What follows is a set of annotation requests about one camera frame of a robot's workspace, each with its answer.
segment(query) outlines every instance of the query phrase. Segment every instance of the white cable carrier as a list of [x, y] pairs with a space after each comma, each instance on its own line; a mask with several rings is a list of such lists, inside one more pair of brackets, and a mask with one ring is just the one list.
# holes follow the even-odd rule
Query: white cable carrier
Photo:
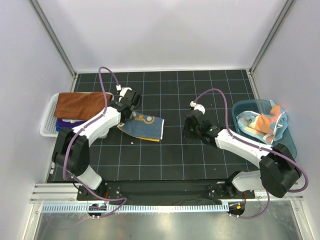
[[[41, 213], [105, 213], [114, 210], [116, 205], [107, 204], [106, 210], [90, 210], [92, 203], [45, 203]], [[216, 205], [201, 206], [136, 206], [124, 205], [116, 213], [199, 213], [199, 212], [228, 212], [228, 202]]]

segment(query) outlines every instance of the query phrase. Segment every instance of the purple cloth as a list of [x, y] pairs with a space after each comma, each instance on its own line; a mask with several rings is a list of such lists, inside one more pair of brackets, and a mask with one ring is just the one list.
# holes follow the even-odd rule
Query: purple cloth
[[73, 129], [74, 127], [80, 126], [81, 124], [85, 123], [86, 121], [76, 121], [74, 123], [71, 123], [69, 121], [62, 121], [62, 119], [58, 118], [56, 120], [56, 125], [62, 129], [62, 128], [68, 128]]

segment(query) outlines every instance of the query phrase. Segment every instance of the fabric pile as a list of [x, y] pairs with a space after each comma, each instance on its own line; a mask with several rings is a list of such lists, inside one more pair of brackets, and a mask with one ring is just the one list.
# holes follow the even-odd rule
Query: fabric pile
[[280, 105], [270, 101], [272, 109], [270, 114], [259, 114], [254, 111], [244, 111], [237, 118], [239, 129], [265, 144], [272, 145], [273, 142], [283, 137], [288, 127], [287, 114]]
[[[112, 99], [113, 95], [108, 93], [108, 103]], [[102, 92], [61, 92], [54, 112], [57, 118], [56, 131], [77, 127], [97, 115], [104, 107], [105, 98]]]

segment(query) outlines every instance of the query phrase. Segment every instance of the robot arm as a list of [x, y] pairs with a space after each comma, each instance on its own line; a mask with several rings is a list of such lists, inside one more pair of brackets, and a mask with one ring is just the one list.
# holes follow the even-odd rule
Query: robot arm
[[[266, 150], [261, 150], [261, 147], [274, 150], [293, 160], [286, 146], [278, 144], [273, 147], [257, 143], [233, 131], [230, 135], [227, 129], [212, 125], [205, 118], [204, 113], [205, 108], [202, 105], [193, 105], [192, 110], [185, 117], [184, 136], [197, 138], [204, 144], [230, 151], [259, 168], [259, 170], [252, 172], [237, 171], [228, 178], [225, 189], [231, 197], [247, 190], [266, 189], [275, 197], [282, 198], [299, 179], [301, 172], [296, 167]], [[240, 142], [233, 136], [237, 136], [249, 144]], [[250, 143], [259, 146], [259, 148], [250, 146]]]
[[90, 166], [89, 147], [101, 135], [108, 133], [109, 129], [120, 122], [125, 123], [132, 115], [132, 111], [141, 102], [140, 94], [132, 91], [129, 87], [124, 87], [119, 93], [119, 99], [109, 103], [106, 113], [97, 119], [103, 110], [96, 116], [73, 129], [63, 128], [57, 137], [52, 161], [60, 166], [64, 165], [66, 150], [72, 137], [80, 130], [84, 129], [76, 138], [68, 158], [66, 170], [76, 176], [82, 183], [96, 191], [100, 196], [106, 192], [103, 179]]

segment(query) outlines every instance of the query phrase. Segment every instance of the folded towel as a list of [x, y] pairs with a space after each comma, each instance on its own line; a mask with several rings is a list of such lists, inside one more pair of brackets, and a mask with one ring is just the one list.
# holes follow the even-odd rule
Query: folded towel
[[280, 105], [270, 100], [272, 109], [270, 115], [263, 115], [254, 111], [244, 111], [236, 119], [242, 132], [265, 144], [272, 144], [282, 138], [287, 129], [287, 114]]
[[85, 123], [85, 121], [76, 121], [76, 122], [69, 122], [69, 121], [64, 121], [63, 119], [58, 118], [56, 120], [56, 125], [60, 129], [62, 128], [68, 128], [68, 129], [73, 129], [74, 127], [80, 126], [81, 124]]
[[[110, 102], [112, 97], [112, 94], [107, 94], [107, 101]], [[102, 92], [61, 92], [59, 93], [54, 116], [58, 119], [88, 121], [100, 113], [104, 107], [105, 99]]]
[[159, 142], [164, 133], [165, 120], [156, 117], [148, 116], [132, 112], [133, 117], [126, 123], [120, 123], [117, 127], [124, 133], [143, 140]]

